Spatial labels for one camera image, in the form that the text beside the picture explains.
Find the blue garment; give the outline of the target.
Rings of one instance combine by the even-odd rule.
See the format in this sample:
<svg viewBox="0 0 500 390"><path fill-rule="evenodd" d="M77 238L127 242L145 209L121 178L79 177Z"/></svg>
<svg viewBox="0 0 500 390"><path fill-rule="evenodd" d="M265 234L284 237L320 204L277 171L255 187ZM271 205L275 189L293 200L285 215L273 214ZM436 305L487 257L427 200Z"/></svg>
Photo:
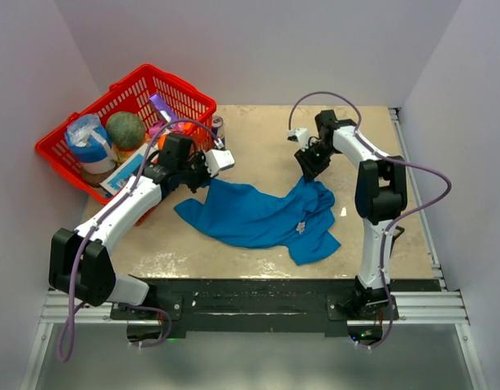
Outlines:
<svg viewBox="0 0 500 390"><path fill-rule="evenodd" d="M341 247L329 232L335 223L333 192L303 178L284 197L262 193L250 184L214 179L204 202L187 199L176 213L202 234L246 249L284 246L296 265L326 259ZM306 223L303 234L296 232Z"/></svg>

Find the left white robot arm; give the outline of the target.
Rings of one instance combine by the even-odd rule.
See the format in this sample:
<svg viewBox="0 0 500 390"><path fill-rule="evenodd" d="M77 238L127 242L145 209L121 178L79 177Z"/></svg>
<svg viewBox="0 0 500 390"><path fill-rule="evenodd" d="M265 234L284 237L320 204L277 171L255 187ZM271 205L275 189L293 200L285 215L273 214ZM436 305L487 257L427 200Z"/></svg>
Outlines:
<svg viewBox="0 0 500 390"><path fill-rule="evenodd" d="M101 211L73 230L60 228L50 243L49 285L68 296L67 321L74 323L84 306L126 306L140 319L160 309L155 285L115 271L111 254L125 234L147 212L180 185L204 187L222 170L233 167L230 151L194 150L190 136L171 134L161 150L141 156L138 173Z"/></svg>

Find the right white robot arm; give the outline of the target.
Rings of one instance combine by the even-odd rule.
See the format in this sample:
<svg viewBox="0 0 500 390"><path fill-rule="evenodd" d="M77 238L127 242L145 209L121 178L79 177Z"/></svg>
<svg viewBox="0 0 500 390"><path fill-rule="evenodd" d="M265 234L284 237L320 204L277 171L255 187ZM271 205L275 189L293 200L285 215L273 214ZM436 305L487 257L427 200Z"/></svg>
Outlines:
<svg viewBox="0 0 500 390"><path fill-rule="evenodd" d="M404 160L399 156L382 158L355 121L338 119L332 110L316 115L315 125L316 136L305 128L292 128L287 139L300 146L294 157L306 181L328 168L334 154L345 156L357 169L354 204L363 219L363 255L354 287L336 307L344 318L370 319L385 307L393 308L389 260L396 240L394 220L407 208Z"/></svg>

